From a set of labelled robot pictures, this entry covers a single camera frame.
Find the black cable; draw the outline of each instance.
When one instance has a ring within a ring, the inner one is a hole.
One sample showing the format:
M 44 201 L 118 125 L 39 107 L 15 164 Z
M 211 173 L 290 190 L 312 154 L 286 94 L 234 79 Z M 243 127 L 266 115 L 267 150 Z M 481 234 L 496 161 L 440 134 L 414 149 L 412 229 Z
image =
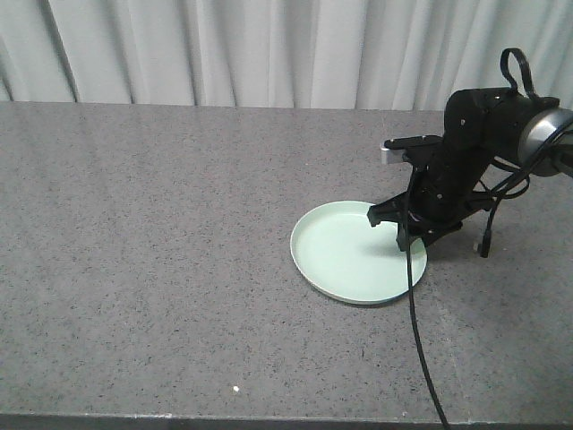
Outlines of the black cable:
M 433 386 L 432 378 L 430 377 L 430 371 L 428 370 L 428 365 L 426 363 L 425 355 L 423 354 L 422 341 L 420 340 L 420 332 L 418 331 L 418 321 L 415 316 L 415 302 L 414 302 L 414 282 L 412 281 L 412 251 L 410 250 L 410 231 L 408 228 L 409 219 L 409 203 L 410 194 L 412 193 L 412 188 L 414 187 L 415 177 L 417 176 L 417 171 L 414 169 L 412 175 L 410 176 L 410 182 L 406 190 L 406 197 L 404 202 L 404 233 L 406 235 L 406 270 L 408 277 L 408 298 L 410 301 L 410 320 L 412 321 L 412 331 L 414 332 L 415 348 L 418 351 L 418 357 L 420 359 L 420 365 L 422 366 L 423 377 L 426 380 L 426 385 L 428 386 L 428 391 L 432 396 L 433 406 L 436 408 L 436 412 L 440 417 L 441 424 L 445 430 L 450 430 L 448 419 L 446 414 L 444 414 L 441 408 L 440 399 L 436 393 L 436 389 Z

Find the cable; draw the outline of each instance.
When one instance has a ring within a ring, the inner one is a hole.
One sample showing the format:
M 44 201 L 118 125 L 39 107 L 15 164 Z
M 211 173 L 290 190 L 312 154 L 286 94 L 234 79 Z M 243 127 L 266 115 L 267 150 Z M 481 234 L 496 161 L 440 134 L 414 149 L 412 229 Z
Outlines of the cable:
M 406 270 L 408 277 L 408 298 L 410 302 L 410 320 L 412 321 L 412 331 L 414 332 L 415 348 L 418 351 L 418 357 L 420 358 L 420 365 L 422 366 L 423 377 L 426 380 L 426 385 L 430 395 L 432 396 L 433 406 L 436 408 L 436 412 L 440 417 L 441 424 L 445 430 L 450 430 L 448 419 L 446 414 L 444 414 L 441 408 L 440 399 L 436 393 L 436 389 L 433 386 L 432 378 L 430 377 L 430 371 L 428 370 L 428 365 L 426 363 L 426 358 L 423 354 L 422 341 L 420 340 L 420 332 L 418 331 L 418 321 L 415 316 L 415 302 L 414 302 L 414 282 L 412 281 L 412 251 L 410 250 L 410 231 L 408 229 L 408 218 L 409 218 L 409 203 L 410 194 L 412 193 L 412 188 L 414 187 L 414 181 L 416 177 L 416 169 L 412 172 L 410 176 L 410 182 L 406 190 L 406 198 L 404 203 L 404 233 L 406 235 Z

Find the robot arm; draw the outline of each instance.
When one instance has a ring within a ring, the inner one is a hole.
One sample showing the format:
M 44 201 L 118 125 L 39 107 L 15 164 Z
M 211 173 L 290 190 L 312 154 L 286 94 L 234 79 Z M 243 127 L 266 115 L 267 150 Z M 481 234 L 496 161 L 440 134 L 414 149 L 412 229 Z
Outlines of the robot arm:
M 527 96 L 519 94 L 509 73 L 509 54 L 519 62 Z M 500 201 L 518 197 L 529 185 L 529 174 L 573 177 L 573 111 L 560 108 L 553 97 L 539 97 L 531 82 L 526 57 L 518 48 L 501 54 L 500 67 L 509 88 L 461 90 L 448 100 L 444 135 L 386 141 L 382 160 L 412 164 L 413 186 L 408 207 L 410 242 L 420 237 L 426 245 L 459 230 L 462 220 L 477 211 L 490 211 L 480 253 L 486 257 L 492 216 Z M 504 159 L 513 166 L 499 162 Z M 474 191 L 485 170 L 494 166 L 511 175 L 485 192 Z M 510 193 L 519 184 L 525 187 Z M 403 226 L 406 193 L 373 205 L 368 219 L 398 223 L 397 242 L 406 249 Z

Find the curtain fold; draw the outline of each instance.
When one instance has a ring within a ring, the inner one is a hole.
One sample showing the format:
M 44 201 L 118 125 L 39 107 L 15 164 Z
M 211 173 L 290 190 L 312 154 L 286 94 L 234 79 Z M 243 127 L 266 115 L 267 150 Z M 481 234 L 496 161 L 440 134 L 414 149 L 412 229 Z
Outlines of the curtain fold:
M 0 99 L 442 109 L 521 47 L 573 108 L 572 22 L 570 0 L 0 0 Z

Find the light green plate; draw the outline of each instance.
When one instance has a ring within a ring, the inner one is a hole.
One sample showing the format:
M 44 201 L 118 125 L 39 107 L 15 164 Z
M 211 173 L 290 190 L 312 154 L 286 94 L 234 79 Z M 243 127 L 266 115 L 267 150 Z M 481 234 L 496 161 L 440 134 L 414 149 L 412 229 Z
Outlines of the light green plate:
M 304 215 L 290 237 L 296 267 L 327 296 L 374 305 L 408 291 L 406 253 L 396 243 L 398 225 L 370 227 L 367 202 L 332 202 Z M 426 267 L 421 239 L 412 243 L 414 284 Z

